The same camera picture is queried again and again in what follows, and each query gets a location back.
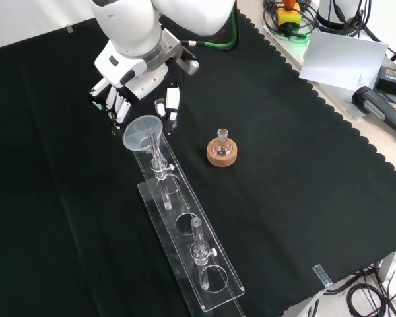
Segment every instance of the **scalloped edge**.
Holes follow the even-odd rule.
[[[340,114],[339,112],[335,111],[335,107],[333,107],[332,105],[328,104],[326,99],[320,97],[319,92],[316,91],[314,89],[314,86],[309,83],[307,80],[305,79],[301,79],[299,78],[299,71],[293,69],[293,66],[291,63],[288,62],[287,58],[285,56],[283,56],[282,52],[280,52],[274,45],[271,44],[271,42],[266,38],[266,36],[260,31],[260,29],[258,29],[258,27],[256,27],[256,25],[254,23],[252,23],[252,20],[250,18],[247,18],[247,16],[244,13],[241,13],[241,11],[238,9],[239,12],[239,19],[242,19],[255,33],[257,33],[258,37],[260,39],[262,39],[264,42],[268,43],[268,48],[270,50],[275,51],[275,53],[280,57],[280,59],[287,65],[288,68],[290,68],[290,70],[293,72],[295,78],[298,79],[298,81],[302,82],[305,84],[305,86],[307,87],[308,90],[310,90],[311,94],[315,93],[315,96],[320,99],[320,101],[327,106],[326,109],[330,110],[333,114],[334,114],[334,120],[341,120],[342,122],[345,123],[345,126],[347,129],[351,129],[352,133],[355,134],[357,137],[359,137],[363,144],[365,144],[365,146],[367,146],[368,150],[373,152],[382,162],[385,163],[385,165],[387,167],[389,167],[389,169],[391,169],[391,171],[393,172],[393,175],[395,175],[396,178],[396,168],[395,166],[389,162],[388,160],[386,160],[386,157],[381,154],[380,152],[378,152],[377,147],[370,143],[370,140],[367,139],[367,137],[362,136],[361,135],[361,131],[356,129],[355,127],[353,127],[352,122],[344,119],[343,115]]]

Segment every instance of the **green cable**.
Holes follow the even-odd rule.
[[[235,45],[236,40],[238,39],[238,34],[236,33],[236,20],[235,20],[234,10],[232,11],[232,24],[233,24],[233,39],[231,42],[226,43],[226,44],[204,42],[204,46],[208,46],[211,48],[219,48],[221,50],[226,50],[226,49],[232,48],[232,46]]]

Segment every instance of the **power adapter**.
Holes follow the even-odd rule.
[[[387,94],[396,94],[396,69],[382,66],[377,76],[376,88]]]

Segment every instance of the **acrylic stand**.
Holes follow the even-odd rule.
[[[155,116],[134,120],[123,143],[145,182],[138,189],[193,317],[244,317],[245,293]]]

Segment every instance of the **circular hole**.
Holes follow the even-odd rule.
[[[183,234],[184,236],[189,236],[192,234],[191,220],[196,217],[194,213],[182,213],[176,219],[176,230]]]
[[[217,293],[227,285],[227,273],[218,265],[207,266],[199,276],[201,287],[210,293]]]
[[[167,175],[166,178],[164,180],[158,180],[158,189],[162,189],[162,185],[164,184],[166,185],[167,188],[167,194],[175,194],[179,191],[180,189],[180,180],[177,176],[174,175]]]

